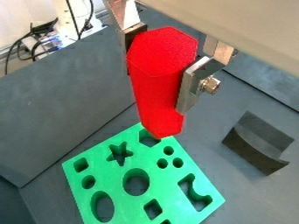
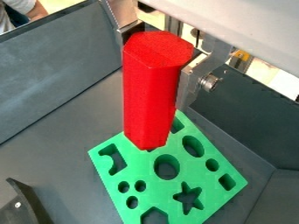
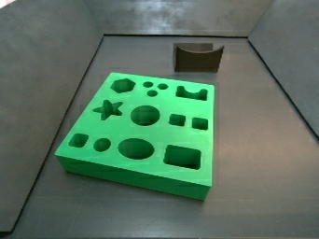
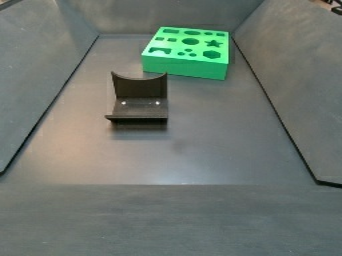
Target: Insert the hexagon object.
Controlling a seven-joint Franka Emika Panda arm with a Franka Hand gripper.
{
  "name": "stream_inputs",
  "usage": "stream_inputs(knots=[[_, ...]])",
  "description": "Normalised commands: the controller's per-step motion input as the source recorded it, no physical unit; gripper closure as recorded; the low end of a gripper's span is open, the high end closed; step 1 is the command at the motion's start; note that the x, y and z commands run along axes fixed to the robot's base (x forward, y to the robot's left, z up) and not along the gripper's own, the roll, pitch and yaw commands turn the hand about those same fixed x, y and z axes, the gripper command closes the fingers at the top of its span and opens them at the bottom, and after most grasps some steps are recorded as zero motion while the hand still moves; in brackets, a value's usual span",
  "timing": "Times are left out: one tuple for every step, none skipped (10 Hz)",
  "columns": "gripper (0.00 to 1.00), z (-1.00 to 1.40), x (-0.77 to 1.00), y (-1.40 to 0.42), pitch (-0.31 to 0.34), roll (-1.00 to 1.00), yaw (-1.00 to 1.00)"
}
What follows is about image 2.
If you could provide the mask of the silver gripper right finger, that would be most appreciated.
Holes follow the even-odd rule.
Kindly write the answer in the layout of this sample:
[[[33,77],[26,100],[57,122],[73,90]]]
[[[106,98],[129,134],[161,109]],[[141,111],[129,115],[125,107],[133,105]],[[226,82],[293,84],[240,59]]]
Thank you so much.
[[[225,64],[232,45],[212,36],[205,36],[201,48],[209,55],[196,63],[197,57],[186,63],[180,73],[174,106],[184,111],[196,100],[198,90],[210,92],[220,79],[210,72]]]

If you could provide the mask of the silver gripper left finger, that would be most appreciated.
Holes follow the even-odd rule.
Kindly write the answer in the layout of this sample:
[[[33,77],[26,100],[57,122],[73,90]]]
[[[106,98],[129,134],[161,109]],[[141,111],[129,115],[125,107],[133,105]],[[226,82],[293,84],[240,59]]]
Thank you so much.
[[[136,0],[98,0],[106,13],[115,34],[118,47],[134,32],[144,29],[144,24],[136,15]]]

